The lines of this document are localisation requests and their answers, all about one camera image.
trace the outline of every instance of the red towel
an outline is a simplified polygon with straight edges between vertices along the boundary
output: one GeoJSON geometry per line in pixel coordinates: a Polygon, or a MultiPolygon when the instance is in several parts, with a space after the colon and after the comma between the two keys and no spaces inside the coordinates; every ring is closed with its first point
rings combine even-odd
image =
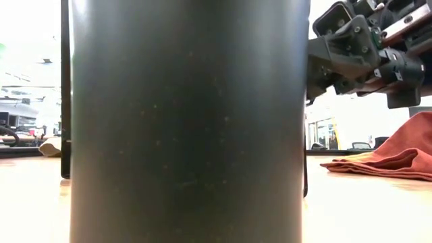
{"type": "Polygon", "coordinates": [[[432,182],[432,111],[417,113],[377,150],[334,159],[331,172],[432,182]]]}

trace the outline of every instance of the desk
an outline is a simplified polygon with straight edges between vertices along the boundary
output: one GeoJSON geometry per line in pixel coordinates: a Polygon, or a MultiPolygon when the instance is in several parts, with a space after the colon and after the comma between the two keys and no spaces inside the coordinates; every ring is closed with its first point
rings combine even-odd
{"type": "MultiPolygon", "coordinates": [[[[20,137],[20,141],[22,141],[22,142],[34,141],[33,136],[19,136],[19,137],[20,137]]],[[[48,138],[52,138],[52,136],[44,136],[42,141],[46,141],[48,138]]],[[[4,142],[13,142],[15,140],[15,138],[13,136],[0,136],[0,139],[2,139],[4,142]]]]}
{"type": "MultiPolygon", "coordinates": [[[[432,183],[327,173],[319,163],[329,159],[308,158],[304,242],[432,241],[432,183]]],[[[0,160],[0,193],[0,242],[68,242],[70,183],[59,159],[0,160]]]]}

